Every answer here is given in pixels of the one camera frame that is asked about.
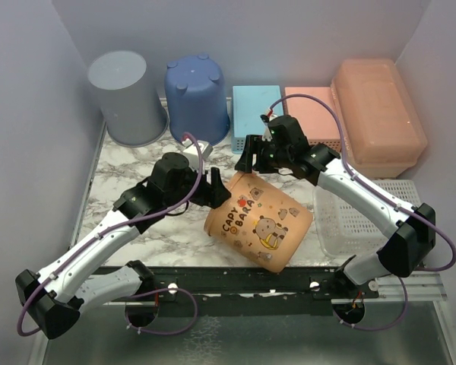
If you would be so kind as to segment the orange plastic bucket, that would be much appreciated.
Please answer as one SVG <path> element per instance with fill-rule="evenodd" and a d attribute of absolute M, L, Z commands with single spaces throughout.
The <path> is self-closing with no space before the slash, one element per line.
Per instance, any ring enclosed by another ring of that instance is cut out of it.
<path fill-rule="evenodd" d="M 309 231 L 313 214 L 254 173 L 236 173 L 227 188 L 231 198 L 210 211 L 204 231 L 262 268 L 282 271 Z"/>

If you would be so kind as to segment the light blue perforated basket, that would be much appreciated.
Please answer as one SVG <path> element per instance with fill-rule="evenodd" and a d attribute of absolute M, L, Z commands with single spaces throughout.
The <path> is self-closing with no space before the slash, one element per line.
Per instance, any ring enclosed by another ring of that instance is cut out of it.
<path fill-rule="evenodd" d="M 280 98 L 278 85 L 233 86 L 231 148 L 234 154 L 242 153 L 247 135 L 264 134 L 260 115 Z"/>

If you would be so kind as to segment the blue plastic bucket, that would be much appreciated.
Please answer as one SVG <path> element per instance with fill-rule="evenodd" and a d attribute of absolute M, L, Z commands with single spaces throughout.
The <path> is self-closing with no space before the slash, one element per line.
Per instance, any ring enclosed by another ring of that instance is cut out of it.
<path fill-rule="evenodd" d="M 181 141 L 188 132 L 216 145 L 226 137 L 230 118 L 225 80 L 220 66 L 207 53 L 169 62 L 164 90 L 174 139 Z"/>

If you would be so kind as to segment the pink perforated plastic basket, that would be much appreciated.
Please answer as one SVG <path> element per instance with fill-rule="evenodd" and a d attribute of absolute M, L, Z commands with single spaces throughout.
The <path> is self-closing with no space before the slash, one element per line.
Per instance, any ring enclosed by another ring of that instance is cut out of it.
<path fill-rule="evenodd" d="M 285 87 L 284 96 L 308 94 L 326 103 L 336 112 L 329 87 Z M 310 145 L 318 143 L 340 152 L 340 135 L 333 116 L 319 103 L 304 97 L 294 97 L 283 102 L 286 114 L 296 118 Z"/>

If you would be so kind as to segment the grey-blue plastic bucket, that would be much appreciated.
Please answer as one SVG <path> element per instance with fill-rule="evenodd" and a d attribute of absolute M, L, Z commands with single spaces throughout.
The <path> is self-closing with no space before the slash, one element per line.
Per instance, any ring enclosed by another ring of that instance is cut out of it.
<path fill-rule="evenodd" d="M 138 148 L 164 134 L 167 113 L 143 56 L 127 50 L 105 53 L 90 64 L 87 78 L 115 143 Z"/>

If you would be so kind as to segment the white perforated plastic basket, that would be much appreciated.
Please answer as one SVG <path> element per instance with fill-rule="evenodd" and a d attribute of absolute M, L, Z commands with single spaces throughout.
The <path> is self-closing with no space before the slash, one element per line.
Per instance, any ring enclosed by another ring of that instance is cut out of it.
<path fill-rule="evenodd" d="M 322 251 L 333 259 L 374 252 L 387 242 L 368 218 L 320 187 L 313 191 L 313 208 Z"/>

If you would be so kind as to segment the large orange lidded container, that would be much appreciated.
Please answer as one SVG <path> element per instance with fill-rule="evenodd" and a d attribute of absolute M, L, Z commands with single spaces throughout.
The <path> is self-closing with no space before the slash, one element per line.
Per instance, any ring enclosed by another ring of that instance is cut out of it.
<path fill-rule="evenodd" d="M 390 59 L 347 59 L 331 82 L 349 164 L 372 179 L 394 179 L 427 146 L 420 119 Z"/>

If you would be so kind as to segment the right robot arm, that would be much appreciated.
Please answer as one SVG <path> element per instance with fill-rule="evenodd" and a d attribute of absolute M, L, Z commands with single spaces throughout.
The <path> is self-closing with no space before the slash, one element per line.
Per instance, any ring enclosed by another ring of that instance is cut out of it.
<path fill-rule="evenodd" d="M 298 121 L 279 116 L 267 124 L 267 136 L 247 135 L 239 172 L 278 173 L 290 170 L 355 208 L 387 238 L 387 243 L 365 255 L 348 259 L 334 278 L 334 289 L 351 297 L 373 278 L 409 277 L 435 246 L 435 210 L 405 202 L 354 170 L 346 168 L 341 155 L 325 144 L 311 146 Z"/>

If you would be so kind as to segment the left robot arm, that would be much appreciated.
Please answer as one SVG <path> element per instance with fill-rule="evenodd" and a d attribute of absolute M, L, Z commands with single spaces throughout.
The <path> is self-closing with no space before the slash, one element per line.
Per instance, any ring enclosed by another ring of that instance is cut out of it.
<path fill-rule="evenodd" d="M 161 284 L 142 262 L 130 261 L 108 275 L 92 274 L 115 252 L 151 226 L 191 203 L 219 208 L 231 194 L 220 170 L 203 168 L 202 157 L 189 160 L 169 152 L 155 164 L 151 175 L 125 190 L 104 219 L 79 243 L 38 272 L 22 271 L 15 284 L 22 305 L 17 333 L 23 337 L 42 332 L 55 339 L 65 334 L 81 314 L 113 300 L 156 300 L 175 284 Z"/>

